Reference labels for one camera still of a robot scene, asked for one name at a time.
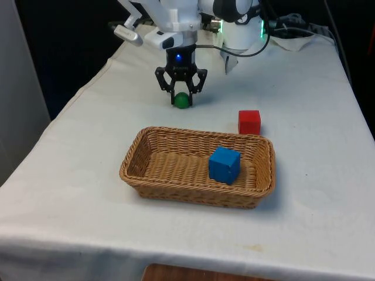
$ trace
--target black background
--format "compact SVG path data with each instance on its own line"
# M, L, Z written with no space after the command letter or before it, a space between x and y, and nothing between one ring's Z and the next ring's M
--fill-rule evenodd
M330 25L323 0L269 1L279 15L296 12L308 22ZM369 56L367 52L375 23L375 1L328 2L346 50L354 93L374 134L374 104L370 98L375 93L375 63L374 54ZM120 39L107 23L125 20L128 13L116 0L17 0L16 4L54 118L120 46Z

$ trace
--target cube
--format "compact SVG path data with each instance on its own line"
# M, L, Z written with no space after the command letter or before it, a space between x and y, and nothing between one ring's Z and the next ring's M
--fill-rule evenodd
M241 110L238 112L238 133L259 135L260 126L261 120L258 110Z
M241 153L219 146L209 159L209 177L232 184L240 174Z

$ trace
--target wicker basket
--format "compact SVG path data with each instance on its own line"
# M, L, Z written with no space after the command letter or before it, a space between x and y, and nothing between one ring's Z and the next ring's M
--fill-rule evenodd
M241 152L240 175L230 186L208 176L218 146ZM141 197L255 208L275 189L275 152L256 135L149 127L129 148L120 177Z

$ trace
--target blue led light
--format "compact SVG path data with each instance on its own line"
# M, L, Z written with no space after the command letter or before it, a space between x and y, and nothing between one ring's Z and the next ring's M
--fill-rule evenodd
M176 55L176 61L178 62L182 61L182 56L180 54Z

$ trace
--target stain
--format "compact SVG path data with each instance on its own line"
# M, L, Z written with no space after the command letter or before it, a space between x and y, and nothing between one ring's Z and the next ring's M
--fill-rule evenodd
M256 251L259 253L263 253L263 246L260 244L255 244L255 245L243 245L242 248L246 250L251 250L251 251Z

